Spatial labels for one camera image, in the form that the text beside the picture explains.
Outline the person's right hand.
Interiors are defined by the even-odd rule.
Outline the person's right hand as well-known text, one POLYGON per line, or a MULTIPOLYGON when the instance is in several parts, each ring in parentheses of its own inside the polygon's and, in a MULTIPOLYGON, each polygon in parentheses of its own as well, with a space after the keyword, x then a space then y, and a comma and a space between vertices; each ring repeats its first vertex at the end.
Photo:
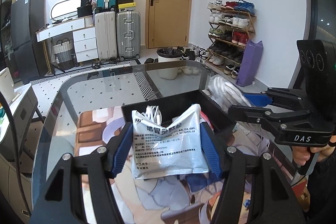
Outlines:
POLYGON ((335 147, 292 147, 293 160, 296 164, 303 166, 310 159, 310 153, 318 153, 317 162, 326 160, 334 152, 335 147))

